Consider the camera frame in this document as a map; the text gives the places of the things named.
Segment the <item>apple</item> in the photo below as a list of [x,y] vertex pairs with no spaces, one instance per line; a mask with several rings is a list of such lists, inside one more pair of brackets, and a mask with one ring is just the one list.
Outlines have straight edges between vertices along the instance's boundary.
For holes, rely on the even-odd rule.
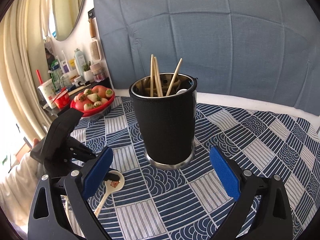
[[106,98],[106,90],[107,89],[108,88],[106,88],[104,86],[98,85],[98,86],[95,86],[95,87],[92,88],[92,93],[98,94],[99,97],[101,97],[101,98]]
[[92,104],[92,102],[87,98],[87,96],[84,93],[80,93],[76,96],[78,99],[75,104],[75,108],[84,111],[84,105],[85,104]]

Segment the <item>utensil holder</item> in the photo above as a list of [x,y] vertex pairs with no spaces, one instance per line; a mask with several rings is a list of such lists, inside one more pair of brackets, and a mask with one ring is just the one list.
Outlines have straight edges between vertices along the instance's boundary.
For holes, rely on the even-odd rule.
[[[173,73],[160,74],[163,94]],[[162,170],[180,169],[195,154],[194,133],[197,80],[178,74],[167,97],[150,97],[150,76],[132,84],[129,94],[145,144],[148,162]]]

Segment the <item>upholstered headboard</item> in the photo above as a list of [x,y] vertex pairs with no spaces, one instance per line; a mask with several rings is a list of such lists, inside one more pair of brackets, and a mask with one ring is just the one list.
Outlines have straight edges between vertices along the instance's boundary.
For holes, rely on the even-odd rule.
[[94,0],[113,85],[161,72],[198,78],[199,92],[320,114],[320,22],[306,0]]

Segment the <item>white pot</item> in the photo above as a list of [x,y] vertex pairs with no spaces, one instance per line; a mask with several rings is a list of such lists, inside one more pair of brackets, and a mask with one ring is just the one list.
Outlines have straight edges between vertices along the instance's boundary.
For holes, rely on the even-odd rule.
[[86,81],[90,81],[90,82],[93,82],[93,81],[94,81],[94,77],[93,77],[93,74],[92,74],[92,71],[91,71],[91,70],[88,70],[88,71],[83,72],[83,75],[84,75],[84,79],[85,79]]

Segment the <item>patterned bedsheet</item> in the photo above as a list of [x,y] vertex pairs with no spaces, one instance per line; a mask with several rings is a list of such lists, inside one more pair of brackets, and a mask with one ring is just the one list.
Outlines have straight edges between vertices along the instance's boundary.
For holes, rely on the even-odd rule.
[[[81,120],[72,136],[99,152],[114,152],[112,168],[125,177],[124,188],[109,196],[99,221],[113,239],[207,239],[228,214],[228,197],[208,151],[219,145],[242,169],[281,175],[292,208],[294,239],[320,205],[319,138],[309,122],[287,114],[197,104],[196,156],[177,171],[150,166],[130,98],[116,97],[112,110],[95,122]],[[101,184],[88,201],[95,209]],[[254,199],[240,231],[248,231],[259,205]]]

